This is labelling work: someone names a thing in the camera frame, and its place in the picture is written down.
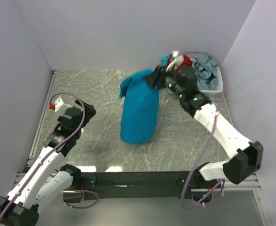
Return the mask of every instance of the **blue towel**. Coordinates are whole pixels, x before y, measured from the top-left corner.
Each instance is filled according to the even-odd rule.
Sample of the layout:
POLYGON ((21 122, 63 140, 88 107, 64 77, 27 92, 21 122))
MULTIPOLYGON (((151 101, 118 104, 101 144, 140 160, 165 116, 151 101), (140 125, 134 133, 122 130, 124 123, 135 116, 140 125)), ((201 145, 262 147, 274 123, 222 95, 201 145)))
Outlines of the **blue towel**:
POLYGON ((153 138, 157 126, 159 90, 150 88, 144 77, 154 70, 145 69, 126 78, 119 98, 125 96, 120 138, 128 144, 141 144, 153 138))
POLYGON ((218 74, 216 67, 218 62, 206 54, 198 54, 193 61, 192 68, 198 76, 198 89, 216 90, 218 85, 218 74))
POLYGON ((168 61, 168 58, 170 57, 170 55, 165 55, 163 58, 162 58, 162 61, 161 61, 161 66, 165 66, 167 64, 167 61, 168 61))

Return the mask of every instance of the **marble surface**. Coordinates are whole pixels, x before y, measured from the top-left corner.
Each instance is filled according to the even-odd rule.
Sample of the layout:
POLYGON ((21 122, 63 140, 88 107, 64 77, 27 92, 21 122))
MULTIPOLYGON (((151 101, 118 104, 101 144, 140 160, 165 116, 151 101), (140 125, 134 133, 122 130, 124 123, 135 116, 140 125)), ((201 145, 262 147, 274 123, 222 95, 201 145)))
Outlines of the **marble surface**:
MULTIPOLYGON (((69 91, 95 106, 97 114, 82 130, 81 138, 57 169, 69 163, 83 171, 173 171, 190 170, 209 132, 182 110, 177 97, 162 90, 157 129, 153 140, 143 145, 128 145, 120 140, 123 99, 119 99, 121 81, 131 70, 58 71, 51 95, 69 91)), ((212 97, 217 103, 220 94, 212 97)), ((73 101, 63 96, 67 102, 73 101)), ((220 112, 230 120, 225 101, 220 112)), ((37 158, 47 136, 57 124, 53 111, 46 109, 39 132, 37 158)), ((214 139, 200 164, 227 159, 226 152, 214 139)))

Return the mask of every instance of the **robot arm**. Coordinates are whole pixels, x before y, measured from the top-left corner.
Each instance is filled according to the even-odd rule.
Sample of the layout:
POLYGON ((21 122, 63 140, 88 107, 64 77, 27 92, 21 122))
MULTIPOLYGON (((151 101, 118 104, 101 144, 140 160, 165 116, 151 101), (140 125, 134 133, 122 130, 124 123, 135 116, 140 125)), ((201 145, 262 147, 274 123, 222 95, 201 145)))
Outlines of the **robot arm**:
POLYGON ((208 131, 212 131, 217 114, 214 137, 225 149, 229 159, 206 163, 195 170, 194 179, 202 184, 214 179, 228 179, 234 184, 260 169, 263 147, 260 142, 252 143, 239 133, 220 112, 215 104, 197 89, 197 76, 192 67, 179 67, 183 58, 178 51, 170 54, 168 66, 158 66, 145 77, 151 88, 168 88, 179 97, 180 105, 208 131))
POLYGON ((68 164, 63 166, 46 185, 44 183, 52 170, 67 156, 80 138, 81 130, 78 127, 81 124, 83 113, 85 112, 85 119, 82 128, 96 114, 92 105, 82 103, 84 110, 65 104, 59 97, 55 104, 50 106, 58 115, 59 124, 48 136, 45 147, 23 179, 6 197, 0 196, 0 215, 8 207, 1 220, 2 224, 6 226, 34 226, 38 221, 39 214, 58 194, 67 188, 72 189, 80 186, 81 170, 68 164), (67 137, 70 139, 52 152, 67 137))

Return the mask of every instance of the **white basket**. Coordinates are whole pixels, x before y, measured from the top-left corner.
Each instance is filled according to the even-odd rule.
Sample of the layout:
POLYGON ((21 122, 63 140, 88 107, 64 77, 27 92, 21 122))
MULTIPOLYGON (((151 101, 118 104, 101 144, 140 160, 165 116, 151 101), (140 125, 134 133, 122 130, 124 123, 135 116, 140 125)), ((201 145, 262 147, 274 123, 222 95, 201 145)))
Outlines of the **white basket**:
POLYGON ((214 94, 214 93, 221 93, 223 91, 223 79, 222 74, 219 66, 216 67, 217 69, 217 75, 218 75, 218 85, 215 90, 200 90, 202 93, 205 94, 214 94))

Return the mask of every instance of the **metal frame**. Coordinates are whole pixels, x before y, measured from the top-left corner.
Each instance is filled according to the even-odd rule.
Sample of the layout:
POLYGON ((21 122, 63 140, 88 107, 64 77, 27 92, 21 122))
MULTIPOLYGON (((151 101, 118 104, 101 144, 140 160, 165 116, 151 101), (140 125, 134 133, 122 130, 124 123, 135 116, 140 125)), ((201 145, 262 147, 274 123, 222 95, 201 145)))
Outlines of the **metal frame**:
MULTIPOLYGON (((42 124, 44 122, 45 109, 48 106, 48 101, 49 101, 49 98, 50 98, 50 94, 51 94, 51 91, 52 91, 52 88, 53 88, 53 84, 54 84, 56 75, 57 75, 57 71, 54 71, 53 77, 52 77, 52 80, 51 80, 51 83, 50 83, 50 86, 49 86, 49 90, 48 90, 48 93, 47 93, 47 97, 46 97, 46 100, 45 100, 45 104, 44 104, 44 107, 43 107, 43 112, 41 114, 40 122, 39 122, 39 125, 37 127, 37 131, 36 131, 36 134, 35 134, 35 137, 34 137, 34 140, 33 140, 33 144, 32 144, 32 147, 31 147, 30 155, 29 155, 29 158, 28 158, 27 166, 26 166, 27 169, 29 167, 31 167, 33 162, 34 162, 35 149, 36 149, 38 140, 40 138, 40 129, 41 129, 42 124)), ((18 173, 17 174, 14 186, 16 186, 18 184, 18 182, 20 182, 20 180, 23 178, 24 175, 25 175, 25 173, 18 173)), ((52 177, 49 176, 47 178, 45 184, 48 183, 51 179, 52 179, 52 177)), ((119 187, 119 189, 117 188, 116 190, 118 190, 118 192, 120 192, 120 187, 122 187, 122 186, 115 186, 115 187, 119 187)), ((255 197, 255 200, 256 200, 256 203, 257 203, 257 206, 258 206, 258 209, 259 209, 260 217, 261 217, 261 220, 263 222, 263 225, 264 226, 272 226, 272 222, 271 222, 271 219, 269 217, 269 213, 268 213, 267 207, 265 205, 265 202, 263 200, 263 196, 262 196, 262 193, 261 193, 261 188, 260 188, 258 179, 256 177, 256 174, 251 175, 250 177, 248 177, 245 181, 243 181, 239 185, 234 185, 230 181, 226 180, 224 190, 225 191, 253 191, 254 197, 255 197)), ((204 188, 194 189, 194 188, 191 187, 191 190, 190 190, 189 193, 191 193, 191 192, 205 192, 205 191, 207 191, 207 189, 204 189, 204 188)))
POLYGON ((272 221, 262 196, 261 190, 253 191, 257 207, 259 208, 260 217, 264 226, 272 226, 272 221))

